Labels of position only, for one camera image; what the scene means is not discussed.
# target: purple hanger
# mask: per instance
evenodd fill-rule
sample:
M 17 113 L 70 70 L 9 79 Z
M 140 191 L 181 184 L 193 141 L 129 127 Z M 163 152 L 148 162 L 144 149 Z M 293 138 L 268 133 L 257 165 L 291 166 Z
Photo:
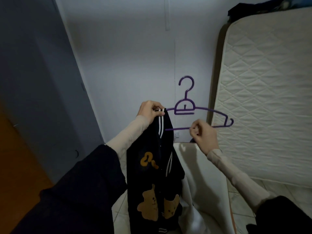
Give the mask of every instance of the purple hanger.
M 194 79 L 189 76 L 189 75 L 186 75 L 186 76 L 183 76 L 180 81 L 179 81 L 179 86 L 181 85 L 181 82 L 182 80 L 184 80 L 185 78 L 189 78 L 191 79 L 192 81 L 192 86 L 188 89 L 188 90 L 185 90 L 185 96 L 183 99 L 179 100 L 175 107 L 174 108 L 167 108 L 167 111 L 171 111 L 171 110 L 174 110 L 174 114 L 175 115 L 193 115 L 193 111 L 195 111 L 195 109 L 201 109 L 201 110 L 207 110 L 207 111 L 211 111 L 211 112 L 215 112 L 215 113 L 218 113 L 218 114 L 221 114 L 222 116 L 225 116 L 225 121 L 224 121 L 224 124 L 223 125 L 220 125 L 220 126 L 213 126 L 214 128 L 220 128 L 220 127 L 230 127 L 233 125 L 234 123 L 234 120 L 232 118 L 230 118 L 231 120 L 231 123 L 229 125 L 227 125 L 227 120 L 228 120 L 228 116 L 227 114 L 224 114 L 220 111 L 217 111 L 217 110 L 214 110 L 214 109 L 209 109 L 209 108 L 202 108 L 202 107 L 196 107 L 195 106 L 195 103 L 193 102 L 193 100 L 189 99 L 188 98 L 188 91 L 190 91 L 193 87 L 194 87 Z M 186 108 L 186 104 L 184 104 L 184 109 L 177 109 L 177 106 L 179 105 L 179 103 L 183 102 L 183 101 L 188 101 L 190 102 L 192 105 L 193 105 L 193 108 L 191 109 L 187 109 Z M 173 129 L 165 129 L 165 130 L 188 130 L 189 127 L 181 127 L 181 128 L 173 128 Z

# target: brown bear graphic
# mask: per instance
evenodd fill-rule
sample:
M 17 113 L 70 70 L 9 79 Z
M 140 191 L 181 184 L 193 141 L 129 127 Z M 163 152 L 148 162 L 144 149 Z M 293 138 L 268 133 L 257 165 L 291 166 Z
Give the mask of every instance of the brown bear graphic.
M 138 211 L 142 212 L 142 217 L 147 220 L 158 220 L 158 204 L 155 196 L 155 185 L 152 184 L 152 189 L 142 193 L 144 202 L 138 205 Z
M 163 199 L 164 213 L 163 216 L 165 219 L 171 218 L 175 211 L 177 210 L 177 206 L 179 205 L 180 197 L 178 194 L 174 197 L 173 201 Z

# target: quilted pattern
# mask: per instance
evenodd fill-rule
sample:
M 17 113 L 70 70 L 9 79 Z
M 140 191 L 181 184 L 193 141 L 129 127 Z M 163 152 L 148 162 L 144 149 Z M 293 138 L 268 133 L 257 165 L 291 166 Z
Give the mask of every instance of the quilted pattern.
M 228 29 L 215 109 L 234 125 L 218 139 L 251 177 L 312 187 L 311 20 L 308 7 L 249 16 Z

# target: tiled floor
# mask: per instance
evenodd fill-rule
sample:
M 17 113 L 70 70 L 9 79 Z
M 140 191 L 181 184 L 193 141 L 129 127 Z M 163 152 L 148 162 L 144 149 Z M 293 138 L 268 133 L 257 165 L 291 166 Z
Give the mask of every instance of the tiled floor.
M 127 181 L 127 166 L 125 155 L 121 157 L 120 165 Z M 262 181 L 256 179 L 254 181 L 271 193 L 288 197 L 312 218 L 312 189 L 284 185 L 278 182 Z M 243 197 L 230 184 L 229 181 L 228 190 L 237 234 L 248 234 L 246 225 L 250 223 L 255 224 L 255 216 Z M 130 234 L 127 191 L 113 205 L 112 213 L 115 234 Z
M 254 181 L 272 194 L 289 198 L 312 218 L 312 189 L 257 179 Z M 254 214 L 229 181 L 228 190 L 237 234 L 248 234 L 246 225 L 255 224 Z

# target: white stripe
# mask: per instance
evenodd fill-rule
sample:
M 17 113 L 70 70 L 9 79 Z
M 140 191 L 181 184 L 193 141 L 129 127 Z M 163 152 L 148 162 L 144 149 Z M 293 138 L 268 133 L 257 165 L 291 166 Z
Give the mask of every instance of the white stripe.
M 170 161 L 171 161 L 171 158 L 172 158 L 172 152 L 171 152 L 171 155 L 170 155 L 170 157 L 169 157 L 168 164 L 167 164 L 166 177 L 167 177 L 167 175 L 168 175 L 168 168 L 169 168 L 169 163 L 170 163 Z
M 158 130 L 158 135 L 160 135 L 160 130 L 161 130 L 160 117 L 158 117 L 158 121 L 159 121 L 159 130 Z
M 171 152 L 170 168 L 169 168 L 168 174 L 171 172 L 171 165 L 172 165 L 172 152 Z
M 162 137 L 162 133 L 163 133 L 163 116 L 161 117 L 161 122 L 162 122 L 162 127 L 161 127 L 161 134 L 160 134 L 160 138 Z

